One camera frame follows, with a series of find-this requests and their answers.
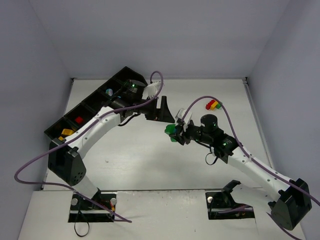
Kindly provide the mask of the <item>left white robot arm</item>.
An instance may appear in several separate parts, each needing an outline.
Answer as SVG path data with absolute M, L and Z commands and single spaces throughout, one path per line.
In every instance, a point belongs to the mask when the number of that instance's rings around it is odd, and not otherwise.
M 157 107 L 162 88 L 162 81 L 150 84 L 130 78 L 106 81 L 46 130 L 52 139 L 48 169 L 72 190 L 91 200 L 100 199 L 100 189 L 87 177 L 86 154 L 106 133 L 134 113 L 143 114 L 150 121 L 174 123 L 166 96 L 161 99 L 161 107 Z

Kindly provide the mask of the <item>green lego brick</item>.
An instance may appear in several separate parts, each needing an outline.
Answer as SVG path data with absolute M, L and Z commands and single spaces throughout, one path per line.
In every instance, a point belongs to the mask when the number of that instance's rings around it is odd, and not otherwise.
M 175 124 L 168 124 L 164 130 L 164 132 L 170 137 L 171 142 L 176 143 L 176 125 Z

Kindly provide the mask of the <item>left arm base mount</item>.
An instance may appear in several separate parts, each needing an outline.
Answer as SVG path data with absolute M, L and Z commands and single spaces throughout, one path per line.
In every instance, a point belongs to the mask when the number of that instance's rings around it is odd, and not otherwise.
M 111 204 L 116 204 L 117 194 L 115 192 L 102 192 L 100 204 L 109 210 L 115 210 Z M 115 220 L 108 211 L 80 197 L 72 194 L 69 208 L 69 223 L 111 223 Z

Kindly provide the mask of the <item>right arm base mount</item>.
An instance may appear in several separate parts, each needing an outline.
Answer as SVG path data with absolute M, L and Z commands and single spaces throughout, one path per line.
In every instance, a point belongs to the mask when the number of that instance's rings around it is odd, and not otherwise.
M 207 216 L 209 220 L 254 219 L 251 206 L 237 203 L 226 191 L 209 191 L 205 193 Z

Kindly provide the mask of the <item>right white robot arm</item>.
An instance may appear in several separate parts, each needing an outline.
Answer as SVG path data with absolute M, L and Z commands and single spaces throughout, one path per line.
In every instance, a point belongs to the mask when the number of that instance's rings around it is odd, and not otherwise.
M 217 160 L 256 182 L 272 199 L 268 203 L 271 217 L 282 228 L 292 231 L 312 209 L 309 186 L 304 180 L 293 180 L 254 158 L 241 143 L 218 127 L 215 115 L 203 115 L 200 125 L 196 126 L 192 114 L 182 108 L 176 115 L 176 126 L 170 137 L 181 145 L 194 141 L 210 149 Z

